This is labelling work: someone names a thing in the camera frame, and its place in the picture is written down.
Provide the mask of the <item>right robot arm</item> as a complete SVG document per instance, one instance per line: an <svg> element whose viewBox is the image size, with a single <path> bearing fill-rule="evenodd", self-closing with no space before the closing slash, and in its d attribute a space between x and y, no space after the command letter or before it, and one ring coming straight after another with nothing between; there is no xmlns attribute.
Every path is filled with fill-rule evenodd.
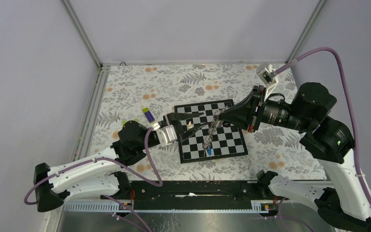
<svg viewBox="0 0 371 232"><path fill-rule="evenodd" d="M261 123L303 133L300 144L323 166L332 187L312 187L273 171L257 173L258 193L264 199L285 197L318 213L330 226L351 232L371 232L371 206L356 172L355 141L349 128L331 118L336 98L320 83L302 84L292 103L265 97L263 86L219 118L255 132Z"/></svg>

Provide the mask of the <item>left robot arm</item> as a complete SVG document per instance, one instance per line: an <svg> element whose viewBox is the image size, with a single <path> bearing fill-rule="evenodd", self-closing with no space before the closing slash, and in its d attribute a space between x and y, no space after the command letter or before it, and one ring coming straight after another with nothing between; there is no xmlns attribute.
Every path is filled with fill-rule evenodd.
<svg viewBox="0 0 371 232"><path fill-rule="evenodd" d="M24 197L24 203L36 205L37 211L42 213L73 199L101 195L116 195L123 199L129 196L131 188L127 172L161 187L163 181L149 149L187 140L201 127L188 129L181 122L201 115L169 113L149 128L130 120L118 132L119 139L103 151L59 166L38 164L34 171L34 186Z"/></svg>

